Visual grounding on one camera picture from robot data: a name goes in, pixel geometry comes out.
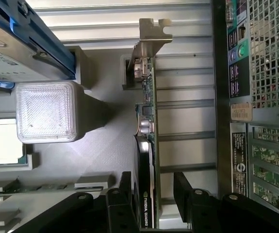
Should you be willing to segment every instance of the capacitor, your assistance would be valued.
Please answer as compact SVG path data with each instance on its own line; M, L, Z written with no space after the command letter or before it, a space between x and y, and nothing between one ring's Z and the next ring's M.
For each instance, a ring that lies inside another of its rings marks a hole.
M140 127L149 127L149 120L148 119L142 119L141 121L140 121Z
M141 134L149 134L150 133L149 127L140 127L140 133Z

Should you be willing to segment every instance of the barcode label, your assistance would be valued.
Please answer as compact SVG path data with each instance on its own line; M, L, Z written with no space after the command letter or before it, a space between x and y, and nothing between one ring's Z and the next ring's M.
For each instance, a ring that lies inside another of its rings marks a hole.
M231 105L231 119L241 121L252 120L252 105L250 103L238 103Z

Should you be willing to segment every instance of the metal grille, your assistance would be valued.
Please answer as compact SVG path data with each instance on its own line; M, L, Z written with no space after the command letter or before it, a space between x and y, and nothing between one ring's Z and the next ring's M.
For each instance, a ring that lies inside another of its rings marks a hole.
M279 143L279 130L264 127L254 127L254 138Z
M249 6L253 107L279 107L279 0Z

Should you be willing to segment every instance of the screw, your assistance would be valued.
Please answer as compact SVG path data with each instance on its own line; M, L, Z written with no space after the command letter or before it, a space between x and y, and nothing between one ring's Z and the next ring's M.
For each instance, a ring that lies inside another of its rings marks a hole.
M202 195L203 194L202 190L196 190L195 193L198 194L198 195Z
M87 196L85 195L81 195L81 196L78 196L78 199L82 200L82 199L85 199Z
M238 200L238 197L236 195L230 195L229 198L232 200Z
M24 11L24 14L27 15L28 14L28 7L27 7L25 2L22 3L22 9Z
M47 57L48 56L48 54L46 52L40 52L39 55L40 55L40 57Z

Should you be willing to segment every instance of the circuit board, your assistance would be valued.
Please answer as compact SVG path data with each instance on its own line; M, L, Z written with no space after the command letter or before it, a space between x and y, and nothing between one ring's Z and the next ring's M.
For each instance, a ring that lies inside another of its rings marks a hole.
M58 192L58 191L73 191L73 192L100 192L103 187L86 187L86 188L75 188L74 183L53 183L53 184L42 184L42 185L24 185L19 180L15 180L11 185L3 191L2 195L10 196L18 193L47 193L47 192Z
M279 196L262 186L254 183L254 193L279 209Z
M266 148L253 147L253 157L264 160L268 163L279 166L279 152L275 150L268 150ZM279 174L259 167L257 165L253 166L253 174L256 177L276 186L279 188ZM279 195L273 193L270 190L267 190L260 186L257 183L254 183L253 190L256 195L272 204L279 209Z
M279 174L254 165L254 175L279 188Z
M279 166L279 152L253 146L253 157Z
M137 135L144 136L152 147L152 162L154 166L154 196L155 216L159 219L160 195L160 165L158 148L158 115L156 96L156 77L154 74L154 59L149 58L147 62L149 75L142 79L143 103L136 104L136 115L138 120Z

